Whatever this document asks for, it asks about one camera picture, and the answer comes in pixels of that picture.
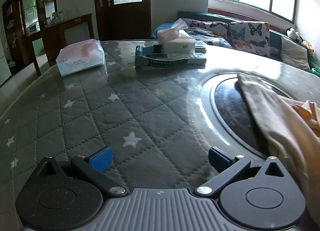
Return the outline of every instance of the panda plush toy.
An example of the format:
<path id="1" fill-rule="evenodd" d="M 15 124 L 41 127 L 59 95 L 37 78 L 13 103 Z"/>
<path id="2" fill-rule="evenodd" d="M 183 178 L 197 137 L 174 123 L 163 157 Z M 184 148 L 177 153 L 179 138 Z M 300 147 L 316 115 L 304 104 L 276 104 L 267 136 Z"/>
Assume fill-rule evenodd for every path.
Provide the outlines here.
<path id="1" fill-rule="evenodd" d="M 287 29 L 287 35 L 294 42 L 302 44 L 303 39 L 298 32 L 296 32 L 292 27 Z"/>

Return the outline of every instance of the blue sofa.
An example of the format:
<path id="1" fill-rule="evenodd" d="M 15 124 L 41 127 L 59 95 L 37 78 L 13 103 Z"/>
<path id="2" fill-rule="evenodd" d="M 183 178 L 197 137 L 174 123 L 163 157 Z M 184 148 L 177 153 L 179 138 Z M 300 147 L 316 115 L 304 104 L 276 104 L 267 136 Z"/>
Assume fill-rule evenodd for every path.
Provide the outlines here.
<path id="1" fill-rule="evenodd" d="M 179 18 L 189 18 L 198 21 L 218 21 L 224 22 L 229 24 L 230 22 L 240 21 L 228 16 L 217 15 L 217 14 L 209 14 L 209 13 L 194 13 L 194 12 L 185 12 L 185 11 L 178 11 L 177 19 Z M 161 24 L 151 35 L 153 39 L 156 39 L 156 33 L 158 30 L 170 28 L 173 22 L 165 22 Z M 280 58 L 281 52 L 281 37 L 286 37 L 290 39 L 288 36 L 278 33 L 276 31 L 270 30 L 270 49 L 271 49 L 271 58 L 276 61 L 282 61 Z"/>

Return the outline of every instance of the window frame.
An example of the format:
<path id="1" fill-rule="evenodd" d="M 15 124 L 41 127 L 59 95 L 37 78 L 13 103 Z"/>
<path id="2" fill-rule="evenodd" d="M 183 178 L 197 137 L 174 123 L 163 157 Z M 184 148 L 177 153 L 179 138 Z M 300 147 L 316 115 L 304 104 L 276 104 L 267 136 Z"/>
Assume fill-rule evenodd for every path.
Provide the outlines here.
<path id="1" fill-rule="evenodd" d="M 292 20 L 289 20 L 289 19 L 287 19 L 287 18 L 285 18 L 285 17 L 283 17 L 283 16 L 281 16 L 281 15 L 279 15 L 279 14 L 274 13 L 274 12 L 271 11 L 271 10 L 272 10 L 272 1 L 273 1 L 273 0 L 270 0 L 269 10 L 265 10 L 265 9 L 260 8 L 260 7 L 254 6 L 254 5 L 250 5 L 250 4 L 241 2 L 240 0 L 227 0 L 227 1 L 231 1 L 231 2 L 234 2 L 234 3 L 238 3 L 238 4 L 241 4 L 241 5 L 248 6 L 248 7 L 252 7 L 252 8 L 258 9 L 258 10 L 260 10 L 260 11 L 263 11 L 263 12 L 265 12 L 265 13 L 272 14 L 272 15 L 277 16 L 277 17 L 279 17 L 279 18 L 281 18 L 281 19 L 283 19 L 283 20 L 285 20 L 285 21 L 287 21 L 287 22 L 289 22 L 289 23 L 291 23 L 291 24 L 294 24 L 294 21 L 295 21 L 295 19 L 296 19 L 297 0 L 294 0 Z"/>

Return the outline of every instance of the gray ribbed plate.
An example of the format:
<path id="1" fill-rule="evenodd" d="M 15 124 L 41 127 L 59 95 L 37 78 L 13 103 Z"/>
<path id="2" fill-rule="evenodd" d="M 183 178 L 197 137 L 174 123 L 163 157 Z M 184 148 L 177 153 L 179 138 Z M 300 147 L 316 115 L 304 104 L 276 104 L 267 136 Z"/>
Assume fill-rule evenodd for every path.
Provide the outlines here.
<path id="1" fill-rule="evenodd" d="M 129 196 L 108 200 L 92 222 L 75 231 L 204 230 L 248 229 L 242 229 L 228 222 L 219 213 L 212 200 L 194 197 L 185 188 L 162 190 L 135 188 Z"/>

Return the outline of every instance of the brown wooden door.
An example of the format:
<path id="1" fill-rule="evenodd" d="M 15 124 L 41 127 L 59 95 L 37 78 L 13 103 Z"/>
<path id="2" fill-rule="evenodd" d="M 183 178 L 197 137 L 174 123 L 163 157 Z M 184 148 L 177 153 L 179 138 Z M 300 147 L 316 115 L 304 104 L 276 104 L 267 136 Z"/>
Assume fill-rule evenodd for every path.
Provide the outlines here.
<path id="1" fill-rule="evenodd" d="M 150 0 L 95 0 L 100 40 L 148 39 Z"/>

